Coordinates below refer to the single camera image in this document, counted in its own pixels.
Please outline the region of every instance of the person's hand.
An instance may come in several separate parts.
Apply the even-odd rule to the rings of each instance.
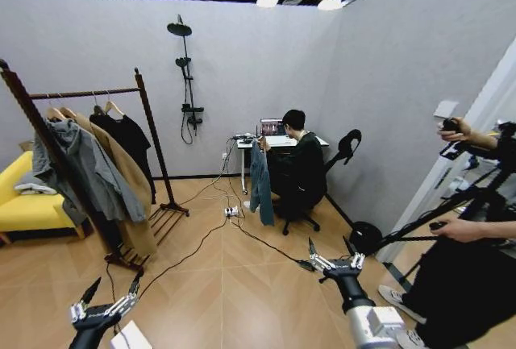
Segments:
[[[459,125],[459,132],[457,131],[443,131],[442,125],[439,124],[439,131],[437,134],[441,136],[444,141],[456,142],[467,141],[471,138],[471,127],[462,118],[452,118]]]
[[[442,226],[438,230],[431,231],[434,235],[443,235],[461,243],[474,242],[485,237],[481,222],[463,220],[457,218],[453,213],[444,214],[438,217],[436,221],[447,222],[447,225]]]
[[[260,146],[260,149],[265,152],[268,152],[269,150],[271,150],[271,145],[269,145],[267,143],[267,139],[265,138],[265,136],[261,136],[258,139],[258,146]]]

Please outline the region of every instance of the sneaker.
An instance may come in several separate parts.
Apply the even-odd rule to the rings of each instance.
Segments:
[[[403,310],[405,313],[409,314],[412,319],[414,319],[416,322],[421,323],[424,325],[427,323],[427,319],[422,317],[421,315],[417,314],[415,311],[409,309],[405,305],[403,305],[402,302],[402,293],[391,289],[389,286],[380,285],[378,287],[378,293],[391,305],[396,306],[400,310]]]
[[[251,202],[243,202],[243,206],[245,206],[248,210],[251,210]],[[255,211],[260,210],[260,204],[256,207]]]
[[[396,334],[397,344],[402,349],[429,349],[416,330],[404,330]]]

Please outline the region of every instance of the robotic hand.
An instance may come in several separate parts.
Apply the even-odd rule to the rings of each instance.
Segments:
[[[96,349],[107,329],[116,325],[138,301],[139,279],[144,274],[139,271],[129,288],[129,294],[121,297],[114,304],[91,306],[100,284],[100,277],[85,291],[81,300],[70,307],[72,325],[77,331],[70,344],[70,349]]]
[[[327,260],[315,250],[309,238],[310,262],[324,274],[323,283],[332,279],[339,286],[344,299],[343,311],[349,317],[353,339],[359,349],[396,348],[396,333],[405,329],[405,323],[393,307],[378,307],[360,286],[358,276],[364,266],[365,255],[355,251],[344,238],[351,257]]]

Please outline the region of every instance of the yellow sofa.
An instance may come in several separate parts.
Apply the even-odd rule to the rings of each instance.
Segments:
[[[74,228],[84,238],[82,226],[75,226],[63,211],[60,194],[22,195],[14,186],[32,168],[32,152],[24,152],[0,173],[0,239],[10,243],[6,232]]]

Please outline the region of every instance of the black shirt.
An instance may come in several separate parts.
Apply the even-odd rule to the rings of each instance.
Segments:
[[[138,123],[126,115],[117,120],[107,114],[93,114],[90,115],[89,120],[107,131],[138,164],[151,186],[152,203],[154,204],[156,202],[156,188],[147,161],[147,149],[151,147],[151,144]]]
[[[267,152],[267,162],[269,168],[293,178],[314,199],[320,200],[326,193],[323,149],[315,133],[303,135],[288,155],[278,155],[271,149]]]

